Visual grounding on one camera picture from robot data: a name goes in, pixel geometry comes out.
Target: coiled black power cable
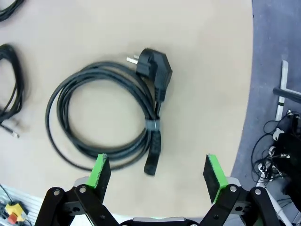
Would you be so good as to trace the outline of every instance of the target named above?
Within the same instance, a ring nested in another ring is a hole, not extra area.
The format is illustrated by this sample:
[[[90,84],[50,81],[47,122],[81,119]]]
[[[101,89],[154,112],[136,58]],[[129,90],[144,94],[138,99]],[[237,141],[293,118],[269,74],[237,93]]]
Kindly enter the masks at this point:
[[[2,59],[6,59],[11,63],[15,73],[16,83],[8,103],[3,109],[0,109],[0,127],[5,129],[7,132],[11,133],[14,137],[19,137],[17,133],[15,133],[12,129],[4,126],[2,123],[4,120],[10,119],[22,109],[24,92],[24,80],[22,70],[16,52],[14,51],[12,46],[8,44],[0,46],[0,60]]]
[[[134,82],[130,81],[120,73],[116,72],[117,70],[130,75],[134,78],[139,86],[137,86]],[[84,155],[96,159],[98,154],[106,153],[110,161],[119,161],[125,158],[129,158],[130,160],[126,163],[120,164],[118,166],[111,167],[111,170],[118,170],[129,166],[139,159],[141,159],[144,154],[148,151],[150,147],[150,143],[152,137],[154,140],[160,139],[160,133],[154,133],[147,129],[144,129],[141,134],[131,143],[116,147],[116,148],[100,148],[100,147],[93,147],[88,146],[87,144],[80,141],[77,137],[75,137],[74,133],[72,132],[70,125],[69,125],[69,102],[71,96],[76,88],[79,86],[92,82],[95,80],[110,80],[113,81],[127,91],[129,91],[133,97],[137,100],[139,105],[141,106],[145,118],[148,120],[156,120],[158,119],[161,102],[157,102],[156,107],[154,105],[154,100],[152,99],[151,93],[145,84],[145,82],[141,79],[139,75],[136,74],[134,70],[129,69],[123,65],[114,63],[114,62],[99,62],[88,65],[87,67],[83,68],[79,72],[71,75],[67,79],[65,79],[54,91],[51,95],[50,100],[47,105],[46,109],[46,130],[50,142],[56,152],[70,165],[82,169],[82,170],[92,170],[90,168],[75,164],[67,159],[62,152],[56,146],[52,134],[49,127],[49,115],[51,106],[58,95],[57,105],[56,105],[56,113],[59,120],[59,123],[64,130],[65,134],[71,140],[71,142],[75,145],[75,147],[80,150],[81,153]]]
[[[0,22],[8,19],[23,2],[24,0],[15,0],[7,8],[0,10]]]

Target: blue-gray floor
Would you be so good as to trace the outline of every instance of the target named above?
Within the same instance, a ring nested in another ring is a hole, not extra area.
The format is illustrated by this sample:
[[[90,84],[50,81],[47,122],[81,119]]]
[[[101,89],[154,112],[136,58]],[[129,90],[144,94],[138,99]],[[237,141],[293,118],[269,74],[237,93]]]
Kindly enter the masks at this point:
[[[245,189],[255,186],[251,177],[250,156],[258,138],[263,135],[262,127],[268,120],[275,119],[278,97],[273,95],[279,86],[282,60],[287,60],[287,88],[301,92],[301,1],[300,0],[253,0],[253,65],[246,120],[240,146],[232,171]],[[301,104],[285,100],[287,109],[301,112]],[[259,143],[258,152],[269,148],[272,138]],[[284,181],[268,185],[275,197],[283,197]],[[292,221],[297,214],[293,204],[284,211]]]

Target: screw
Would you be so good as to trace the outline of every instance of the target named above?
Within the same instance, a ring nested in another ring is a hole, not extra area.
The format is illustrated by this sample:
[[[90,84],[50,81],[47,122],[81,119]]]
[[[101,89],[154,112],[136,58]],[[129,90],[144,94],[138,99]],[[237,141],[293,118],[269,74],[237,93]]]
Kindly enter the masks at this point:
[[[231,186],[231,187],[230,187],[230,191],[232,191],[232,192],[236,192],[236,191],[237,191],[237,189],[236,189],[236,187],[234,187],[234,186]]]
[[[255,190],[255,194],[260,195],[260,194],[261,194],[261,190],[256,189],[256,190]]]
[[[80,193],[86,192],[86,188],[85,188],[84,186],[82,186],[82,187],[79,189],[79,192],[80,192]]]
[[[59,193],[60,193],[60,190],[58,190],[58,189],[56,189],[56,190],[53,192],[53,194],[54,194],[55,196],[57,196]]]

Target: beige table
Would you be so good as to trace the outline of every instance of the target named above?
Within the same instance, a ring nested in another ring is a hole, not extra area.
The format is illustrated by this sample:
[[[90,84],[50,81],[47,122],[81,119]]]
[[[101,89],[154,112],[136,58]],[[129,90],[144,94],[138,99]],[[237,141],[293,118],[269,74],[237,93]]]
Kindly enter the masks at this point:
[[[237,154],[252,39],[251,0],[26,1],[0,24],[0,43],[17,49],[27,87],[24,108],[6,122],[21,137],[0,129],[0,182],[43,197],[50,187],[69,189],[86,176],[50,145],[44,124],[50,95],[63,79],[91,62],[116,60],[133,66],[126,56],[151,47],[165,52],[173,69],[161,110],[157,173],[144,174],[146,158],[113,172],[105,204],[114,213],[136,216],[204,215],[210,207],[202,176],[206,154],[216,154],[227,175]],[[13,84],[9,64],[1,62],[2,105]],[[79,88],[70,115],[74,129],[92,144],[124,144],[144,124],[133,97],[105,81]],[[65,137],[55,111],[51,129],[66,156],[93,165]]]

